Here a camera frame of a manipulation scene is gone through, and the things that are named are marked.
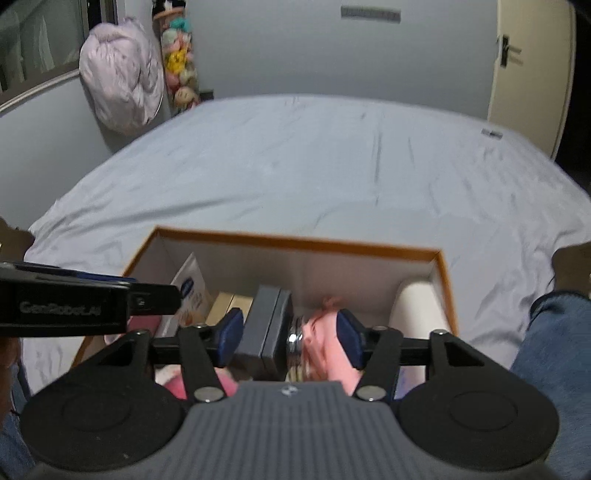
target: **jeans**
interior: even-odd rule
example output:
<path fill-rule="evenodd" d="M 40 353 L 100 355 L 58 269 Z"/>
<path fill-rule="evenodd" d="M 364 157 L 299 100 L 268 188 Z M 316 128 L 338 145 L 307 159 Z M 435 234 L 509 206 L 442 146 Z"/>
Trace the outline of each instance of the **jeans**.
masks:
<path fill-rule="evenodd" d="M 558 437 L 546 461 L 564 480 L 579 480 L 591 472 L 591 300 L 557 291 L 530 312 L 511 371 L 558 410 Z"/>
<path fill-rule="evenodd" d="M 12 409 L 20 413 L 30 397 L 25 371 L 20 362 L 12 366 L 12 377 Z M 35 461 L 21 436 L 20 419 L 10 412 L 4 419 L 0 433 L 0 473 L 7 480 L 17 480 L 34 466 Z"/>

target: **white bedsheet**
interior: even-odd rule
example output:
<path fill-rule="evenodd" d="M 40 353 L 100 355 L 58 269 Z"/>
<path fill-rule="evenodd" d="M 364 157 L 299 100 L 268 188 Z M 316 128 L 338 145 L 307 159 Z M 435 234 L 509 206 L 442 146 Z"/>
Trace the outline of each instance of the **white bedsheet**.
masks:
<path fill-rule="evenodd" d="M 397 103 L 205 103 L 133 142 L 33 226 L 25 257 L 119 274 L 155 224 L 443 248 L 463 339 L 510 366 L 552 253 L 591 239 L 591 202 L 527 140 Z M 81 339 L 30 339 L 33 390 Z"/>

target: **white cylinder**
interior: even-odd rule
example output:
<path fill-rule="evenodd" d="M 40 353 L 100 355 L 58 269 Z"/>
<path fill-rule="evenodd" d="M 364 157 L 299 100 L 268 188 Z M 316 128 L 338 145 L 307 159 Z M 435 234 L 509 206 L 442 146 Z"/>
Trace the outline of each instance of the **white cylinder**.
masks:
<path fill-rule="evenodd" d="M 408 338 L 429 338 L 433 330 L 449 330 L 435 288 L 428 280 L 408 280 L 400 285 L 388 325 Z M 424 367 L 401 367 L 396 398 L 424 381 Z"/>

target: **silver screw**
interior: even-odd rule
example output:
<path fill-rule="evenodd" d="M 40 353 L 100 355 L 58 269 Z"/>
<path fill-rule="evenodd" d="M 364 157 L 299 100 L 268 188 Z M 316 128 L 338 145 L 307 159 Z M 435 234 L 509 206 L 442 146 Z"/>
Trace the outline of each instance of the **silver screw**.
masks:
<path fill-rule="evenodd" d="M 193 393 L 195 398 L 204 403 L 211 403 L 223 398 L 223 391 L 218 387 L 201 387 Z"/>
<path fill-rule="evenodd" d="M 386 396 L 386 391 L 376 385 L 365 385 L 357 389 L 357 396 L 365 401 L 378 401 Z"/>
<path fill-rule="evenodd" d="M 280 390 L 280 392 L 283 393 L 286 397 L 293 397 L 296 393 L 299 392 L 299 390 L 297 389 L 297 387 L 294 387 L 293 385 L 286 385 Z"/>

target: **window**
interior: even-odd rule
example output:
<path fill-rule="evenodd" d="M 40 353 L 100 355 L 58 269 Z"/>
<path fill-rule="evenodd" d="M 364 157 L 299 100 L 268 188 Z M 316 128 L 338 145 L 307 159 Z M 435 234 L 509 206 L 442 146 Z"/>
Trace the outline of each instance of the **window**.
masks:
<path fill-rule="evenodd" d="M 0 111 L 77 74 L 80 47 L 113 0 L 13 0 L 0 7 Z"/>

